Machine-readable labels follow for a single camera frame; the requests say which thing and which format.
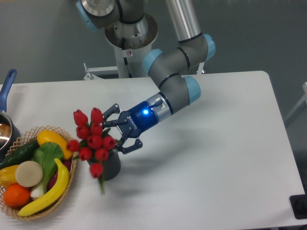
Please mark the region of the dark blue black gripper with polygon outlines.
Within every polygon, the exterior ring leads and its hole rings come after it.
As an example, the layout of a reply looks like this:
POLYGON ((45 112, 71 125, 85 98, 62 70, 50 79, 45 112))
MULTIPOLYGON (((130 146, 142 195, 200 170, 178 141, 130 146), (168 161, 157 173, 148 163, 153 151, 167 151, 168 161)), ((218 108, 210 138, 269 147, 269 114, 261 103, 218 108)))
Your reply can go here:
POLYGON ((158 124, 158 118, 146 101, 123 112, 121 112, 119 105, 115 103, 103 112, 102 126, 118 126, 122 133, 124 141, 117 145, 117 150, 122 154, 141 149, 143 142, 138 137, 156 124, 158 124), (126 143, 129 138, 135 138, 132 144, 126 143))

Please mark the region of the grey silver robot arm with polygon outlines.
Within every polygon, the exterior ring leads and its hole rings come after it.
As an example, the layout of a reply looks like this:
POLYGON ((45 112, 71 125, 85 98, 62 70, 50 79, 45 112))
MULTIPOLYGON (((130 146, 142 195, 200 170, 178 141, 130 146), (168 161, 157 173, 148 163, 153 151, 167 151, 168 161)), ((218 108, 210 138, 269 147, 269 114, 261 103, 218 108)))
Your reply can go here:
POLYGON ((116 113, 118 119, 105 121, 105 127, 117 127, 121 139, 116 148, 127 154, 142 147, 140 135, 199 99, 197 81, 184 73, 215 54, 215 43, 202 33, 190 0, 166 2, 179 46, 171 53, 152 49, 158 28, 155 19, 145 13, 141 0, 79 0, 76 8, 91 30, 104 28, 113 46, 118 76, 148 76, 158 93, 127 111, 117 104, 105 117, 116 113))

